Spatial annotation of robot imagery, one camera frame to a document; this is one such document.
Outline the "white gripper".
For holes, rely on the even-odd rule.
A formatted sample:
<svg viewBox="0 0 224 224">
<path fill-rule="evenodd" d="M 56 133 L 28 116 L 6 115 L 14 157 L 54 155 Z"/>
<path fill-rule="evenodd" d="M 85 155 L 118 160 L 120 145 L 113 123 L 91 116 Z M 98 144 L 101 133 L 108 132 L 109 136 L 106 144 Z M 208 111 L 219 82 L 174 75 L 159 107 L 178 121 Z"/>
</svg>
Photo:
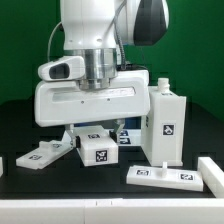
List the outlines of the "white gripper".
<svg viewBox="0 0 224 224">
<path fill-rule="evenodd" d="M 66 125 L 63 141 L 77 147 L 73 124 L 113 120 L 110 137 L 120 142 L 125 126 L 122 118 L 146 115 L 150 110 L 147 70 L 119 72 L 110 86 L 81 90 L 75 81 L 41 81 L 35 92 L 35 121 L 41 127 Z"/>
</svg>

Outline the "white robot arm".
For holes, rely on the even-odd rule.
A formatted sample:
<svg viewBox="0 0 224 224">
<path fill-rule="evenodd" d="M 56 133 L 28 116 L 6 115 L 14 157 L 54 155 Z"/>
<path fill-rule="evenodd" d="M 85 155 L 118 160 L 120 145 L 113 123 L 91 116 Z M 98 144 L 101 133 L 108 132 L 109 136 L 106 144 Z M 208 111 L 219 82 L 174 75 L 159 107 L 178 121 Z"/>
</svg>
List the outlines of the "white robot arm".
<svg viewBox="0 0 224 224">
<path fill-rule="evenodd" d="M 60 0 L 64 55 L 38 68 L 35 121 L 66 127 L 103 120 L 123 124 L 150 110 L 149 72 L 126 62 L 125 45 L 157 43 L 169 26 L 166 0 Z"/>
</svg>

